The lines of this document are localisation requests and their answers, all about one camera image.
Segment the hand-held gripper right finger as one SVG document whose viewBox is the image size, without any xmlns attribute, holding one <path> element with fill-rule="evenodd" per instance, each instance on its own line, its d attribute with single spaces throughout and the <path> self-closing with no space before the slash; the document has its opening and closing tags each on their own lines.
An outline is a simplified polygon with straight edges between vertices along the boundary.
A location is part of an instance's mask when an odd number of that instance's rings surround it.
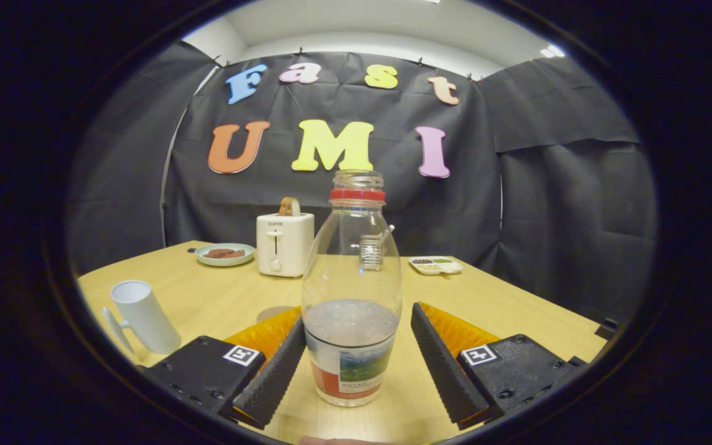
<svg viewBox="0 0 712 445">
<path fill-rule="evenodd" d="M 424 302 L 413 304 L 410 325 L 447 416 L 461 430 L 531 404 L 587 365 L 522 333 L 498 338 Z"/>
</svg>

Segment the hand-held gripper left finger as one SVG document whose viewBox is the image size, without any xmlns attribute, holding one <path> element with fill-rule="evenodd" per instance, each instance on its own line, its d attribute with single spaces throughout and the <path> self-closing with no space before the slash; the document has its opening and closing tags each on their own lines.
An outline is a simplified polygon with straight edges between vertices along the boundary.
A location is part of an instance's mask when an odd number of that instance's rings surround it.
<svg viewBox="0 0 712 445">
<path fill-rule="evenodd" d="M 217 340 L 198 336 L 142 372 L 189 405 L 263 429 L 305 351 L 300 307 Z"/>
</svg>

